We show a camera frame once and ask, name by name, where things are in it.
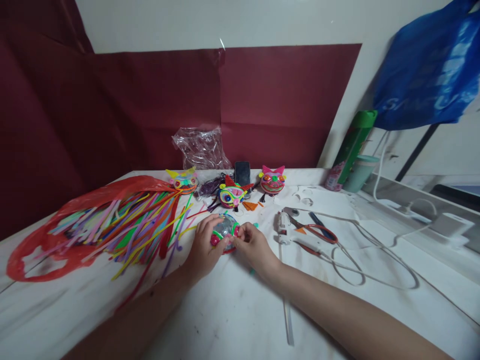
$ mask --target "craft toy ball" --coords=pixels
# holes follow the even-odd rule
[[[213,247],[216,247],[217,244],[227,235],[232,235],[237,237],[239,235],[240,224],[234,219],[233,216],[228,214],[221,214],[223,222],[219,223],[213,228],[213,233],[210,238],[210,244]],[[231,253],[235,250],[235,246],[229,242],[223,251],[224,254]]]
[[[180,190],[183,195],[193,193],[199,184],[195,166],[185,172],[165,171],[171,176],[170,184],[172,184],[175,189]]]
[[[229,209],[236,208],[244,200],[247,190],[252,186],[253,184],[240,186],[235,183],[230,176],[226,175],[225,184],[220,185],[218,199],[224,207]]]
[[[275,195],[278,194],[285,186],[284,176],[285,166],[279,167],[276,170],[272,170],[265,165],[262,167],[262,172],[258,174],[261,178],[260,186],[267,194]]]

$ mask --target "white table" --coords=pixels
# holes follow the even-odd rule
[[[134,171],[124,177],[135,175],[168,178],[164,171]],[[265,233],[276,254],[279,245],[274,240],[273,222],[275,213],[284,206],[345,218],[356,216],[347,196],[314,186],[325,177],[324,170],[290,170],[286,175],[288,187],[275,199],[267,197],[264,208],[259,206],[254,212],[241,209],[237,214],[232,213],[240,223],[259,223],[260,230]],[[302,184],[311,188],[297,186]],[[254,192],[251,201],[255,202],[260,196],[259,192]],[[311,207],[305,204],[308,203],[303,200],[305,198],[313,200]],[[192,213],[201,206],[200,203],[195,204]],[[370,245],[353,225],[328,217],[320,218],[344,246],[357,249]],[[311,223],[304,214],[299,220]],[[385,227],[368,219],[361,223],[385,244],[391,244],[394,234]],[[141,265],[132,266],[119,279],[111,281],[121,265],[109,262],[109,256],[103,254],[90,267],[78,269],[61,279],[41,283],[13,282],[5,276],[8,256],[38,226],[39,223],[0,243],[0,354],[6,359],[60,358],[113,313],[135,287],[143,271]],[[175,255],[170,272],[184,261],[192,239],[192,232],[182,238],[183,251]],[[328,250],[331,245],[325,243],[322,246]],[[457,272],[436,262],[407,241],[400,242],[394,250],[416,270],[437,269],[442,278],[436,281],[454,283],[453,293],[459,292],[458,287],[465,296],[474,296],[479,291],[476,284],[462,282]],[[284,246],[282,251],[285,263],[374,304],[455,359],[475,359],[479,354],[480,328],[424,281],[420,280],[418,289],[407,291],[369,279],[363,286],[351,286],[338,276],[330,264],[306,253],[299,246]],[[398,286],[408,287],[413,283],[411,276],[380,250],[355,251],[352,255],[365,272]],[[351,266],[346,257],[338,255],[338,261]],[[166,263],[165,260],[155,261],[143,290],[161,275]],[[58,264],[46,259],[31,262],[28,266],[31,268],[28,275],[33,276]],[[360,278],[357,274],[341,271],[353,282]],[[258,276],[250,274],[250,269],[237,253],[224,255],[212,273],[187,294],[169,317],[145,358],[346,358],[345,352],[308,318],[296,309],[292,309],[291,315],[294,347],[287,345],[282,299],[269,290]]]

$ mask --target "red plastic bag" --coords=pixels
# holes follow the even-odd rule
[[[7,275],[15,281],[46,282],[61,278],[75,269],[90,266],[94,262],[95,257],[86,262],[82,262],[82,259],[97,248],[94,245],[74,246],[64,254],[53,253],[50,256],[54,260],[66,260],[66,264],[62,268],[40,276],[25,277],[23,258],[32,254],[38,246],[41,246],[43,251],[47,251],[64,243],[67,238],[63,233],[58,235],[49,234],[49,231],[54,229],[63,218],[78,211],[99,207],[113,200],[122,200],[129,194],[143,191],[172,192],[174,189],[170,187],[168,182],[152,176],[134,176],[113,182],[70,200],[45,225],[32,232],[16,247],[8,259]]]

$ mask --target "hand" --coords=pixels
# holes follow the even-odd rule
[[[282,264],[270,248],[265,235],[250,222],[240,226],[238,237],[233,237],[232,242],[262,277],[276,271]]]
[[[195,280],[200,280],[212,271],[229,243],[228,237],[224,237],[215,248],[212,248],[210,243],[214,227],[222,221],[223,218],[219,217],[218,214],[212,214],[196,226],[190,253],[182,266]]]

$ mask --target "person's left hand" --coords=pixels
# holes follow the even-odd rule
[[[212,248],[210,243],[214,227],[222,221],[223,218],[219,217],[219,214],[212,214],[196,226],[190,253],[182,267],[186,267],[185,269],[198,280],[212,271],[229,243],[228,237],[224,237],[215,248]]]

